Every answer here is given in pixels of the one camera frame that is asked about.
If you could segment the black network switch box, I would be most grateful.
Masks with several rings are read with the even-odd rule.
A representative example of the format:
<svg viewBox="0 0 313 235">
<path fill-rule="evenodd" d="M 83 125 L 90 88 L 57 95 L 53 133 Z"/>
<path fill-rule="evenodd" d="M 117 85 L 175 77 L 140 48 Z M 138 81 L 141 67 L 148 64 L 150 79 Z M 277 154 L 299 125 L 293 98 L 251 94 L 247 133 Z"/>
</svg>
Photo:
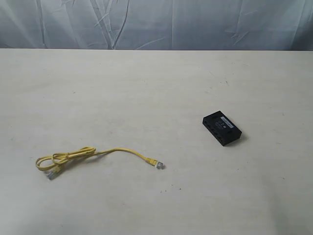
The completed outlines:
<svg viewBox="0 0 313 235">
<path fill-rule="evenodd" d="M 241 130 L 221 111 L 202 119 L 205 128 L 222 145 L 226 146 L 241 137 Z"/>
</svg>

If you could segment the grey backdrop cloth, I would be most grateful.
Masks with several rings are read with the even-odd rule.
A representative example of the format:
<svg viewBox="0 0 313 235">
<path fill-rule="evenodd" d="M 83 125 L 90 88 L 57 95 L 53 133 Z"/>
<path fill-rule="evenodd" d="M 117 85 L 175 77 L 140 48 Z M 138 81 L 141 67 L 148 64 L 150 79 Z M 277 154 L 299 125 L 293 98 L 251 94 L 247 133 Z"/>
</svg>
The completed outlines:
<svg viewBox="0 0 313 235">
<path fill-rule="evenodd" d="M 3 0 L 2 48 L 312 50 L 310 0 Z"/>
</svg>

